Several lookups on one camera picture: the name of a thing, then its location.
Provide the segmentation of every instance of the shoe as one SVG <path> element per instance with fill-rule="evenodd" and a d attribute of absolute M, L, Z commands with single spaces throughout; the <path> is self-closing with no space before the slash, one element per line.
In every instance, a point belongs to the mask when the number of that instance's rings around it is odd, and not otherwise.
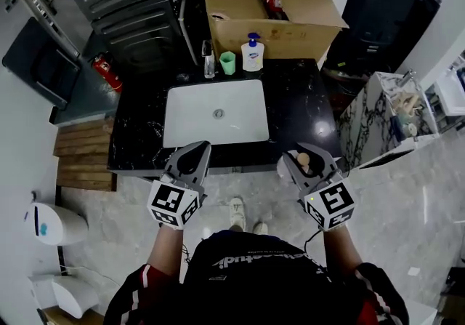
<path fill-rule="evenodd" d="M 252 232 L 254 235 L 267 235 L 268 234 L 268 225 L 263 222 L 258 222 L 254 225 L 254 230 Z"/>
<path fill-rule="evenodd" d="M 231 225 L 238 225 L 243 231 L 246 230 L 246 213 L 240 198 L 235 197 L 230 201 L 230 221 Z"/>

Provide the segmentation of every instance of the faucet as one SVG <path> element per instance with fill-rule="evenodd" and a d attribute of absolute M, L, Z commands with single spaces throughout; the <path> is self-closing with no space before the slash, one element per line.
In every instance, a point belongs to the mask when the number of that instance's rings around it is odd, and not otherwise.
<path fill-rule="evenodd" d="M 407 82 L 409 82 L 411 79 L 413 80 L 413 82 L 415 82 L 415 79 L 413 79 L 413 76 L 415 75 L 416 75 L 416 72 L 413 69 L 409 69 L 407 73 L 404 74 L 402 79 L 397 81 L 396 85 L 398 85 L 399 87 L 404 87 L 407 84 Z"/>

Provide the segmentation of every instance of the black appliance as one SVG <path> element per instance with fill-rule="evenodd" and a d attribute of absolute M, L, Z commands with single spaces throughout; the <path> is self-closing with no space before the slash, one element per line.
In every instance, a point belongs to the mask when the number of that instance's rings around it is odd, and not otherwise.
<path fill-rule="evenodd" d="M 34 17 L 18 34 L 2 64 L 60 109 L 66 107 L 80 71 Z"/>
<path fill-rule="evenodd" d="M 409 44 L 414 45 L 421 36 L 408 32 L 408 27 L 412 8 L 422 1 L 347 0 L 342 17 L 349 29 L 332 43 L 325 67 L 351 75 L 394 72 L 411 51 L 397 49 L 397 40 L 407 32 Z"/>
<path fill-rule="evenodd" d="M 75 1 L 113 54 L 122 78 L 193 64 L 173 0 Z"/>

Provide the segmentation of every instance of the red fire extinguisher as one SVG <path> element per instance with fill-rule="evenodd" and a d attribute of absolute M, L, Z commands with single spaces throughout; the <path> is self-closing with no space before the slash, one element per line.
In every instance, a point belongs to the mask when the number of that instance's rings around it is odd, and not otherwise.
<path fill-rule="evenodd" d="M 116 91 L 123 91 L 123 82 L 112 72 L 110 63 L 105 59 L 104 54 L 99 54 L 94 58 L 92 67 L 95 69 L 110 86 Z"/>

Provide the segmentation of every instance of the wooden pallet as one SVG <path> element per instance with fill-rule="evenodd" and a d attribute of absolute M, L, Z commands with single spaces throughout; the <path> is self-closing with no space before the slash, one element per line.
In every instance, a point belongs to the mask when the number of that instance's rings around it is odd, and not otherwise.
<path fill-rule="evenodd" d="M 57 185 L 91 190 L 116 190 L 116 174 L 107 170 L 113 119 L 76 124 L 58 130 L 54 155 Z"/>

